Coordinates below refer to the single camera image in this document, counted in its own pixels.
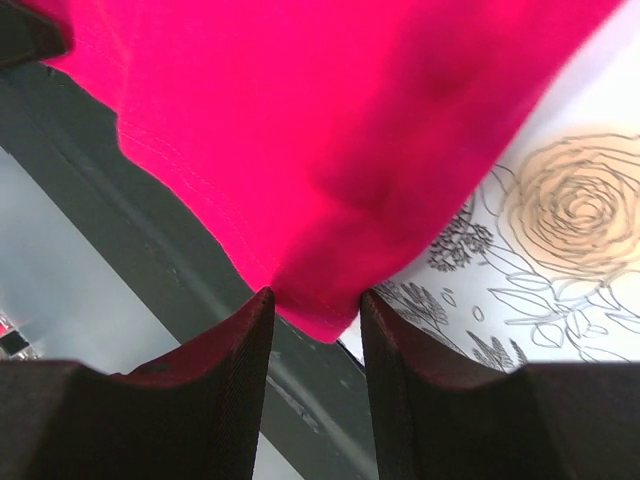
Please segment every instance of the red object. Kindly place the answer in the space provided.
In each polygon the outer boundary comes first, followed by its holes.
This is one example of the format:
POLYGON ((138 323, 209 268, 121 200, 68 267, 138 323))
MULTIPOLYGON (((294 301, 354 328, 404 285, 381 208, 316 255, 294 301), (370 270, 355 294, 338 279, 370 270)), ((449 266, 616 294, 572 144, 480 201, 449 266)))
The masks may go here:
POLYGON ((333 341, 436 237, 620 0, 29 0, 279 312, 333 341))

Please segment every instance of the printed flower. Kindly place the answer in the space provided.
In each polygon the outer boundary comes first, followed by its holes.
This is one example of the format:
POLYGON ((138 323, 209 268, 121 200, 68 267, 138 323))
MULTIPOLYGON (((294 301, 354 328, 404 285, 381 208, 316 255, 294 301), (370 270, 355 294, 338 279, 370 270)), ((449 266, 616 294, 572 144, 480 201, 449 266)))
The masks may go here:
POLYGON ((534 152, 516 180, 500 234, 537 274, 584 293, 640 269, 639 137, 565 138, 534 152))

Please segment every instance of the floral patterned fabric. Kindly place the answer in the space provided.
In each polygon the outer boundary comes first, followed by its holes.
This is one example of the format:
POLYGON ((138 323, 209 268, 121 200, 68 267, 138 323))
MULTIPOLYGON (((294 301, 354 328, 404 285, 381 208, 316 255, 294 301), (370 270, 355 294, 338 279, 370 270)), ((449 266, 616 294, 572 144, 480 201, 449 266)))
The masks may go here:
POLYGON ((567 65, 440 237, 379 294, 489 367, 640 360, 640 0, 567 65))

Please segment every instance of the dark green surface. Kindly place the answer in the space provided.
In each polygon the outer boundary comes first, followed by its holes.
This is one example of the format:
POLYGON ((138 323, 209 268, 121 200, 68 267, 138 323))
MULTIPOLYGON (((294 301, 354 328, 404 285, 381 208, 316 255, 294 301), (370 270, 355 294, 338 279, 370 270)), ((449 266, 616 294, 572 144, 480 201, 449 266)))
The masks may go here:
MULTIPOLYGON (((11 153, 181 342, 251 295, 216 241, 124 159, 115 116, 70 79, 31 65, 0 75, 11 153)), ((364 373, 339 345, 279 321, 262 431, 307 480, 375 479, 364 373)))

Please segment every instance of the pink fabric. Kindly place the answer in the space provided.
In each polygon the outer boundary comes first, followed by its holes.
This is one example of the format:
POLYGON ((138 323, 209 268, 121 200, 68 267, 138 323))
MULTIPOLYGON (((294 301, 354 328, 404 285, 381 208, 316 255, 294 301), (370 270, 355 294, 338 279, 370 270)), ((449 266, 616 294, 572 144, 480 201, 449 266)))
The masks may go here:
POLYGON ((415 258, 619 0, 28 0, 280 313, 333 341, 415 258))

